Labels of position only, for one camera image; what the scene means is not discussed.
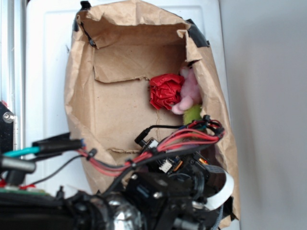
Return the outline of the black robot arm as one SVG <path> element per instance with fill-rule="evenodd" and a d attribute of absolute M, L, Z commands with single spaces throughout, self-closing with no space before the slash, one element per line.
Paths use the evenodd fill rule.
<path fill-rule="evenodd" d="M 233 178 L 200 152 L 210 141 L 196 139 L 150 147 L 148 171 L 128 168 L 102 194 L 78 192 L 63 198 L 42 193 L 2 192 L 3 230 L 215 230 L 234 189 Z"/>

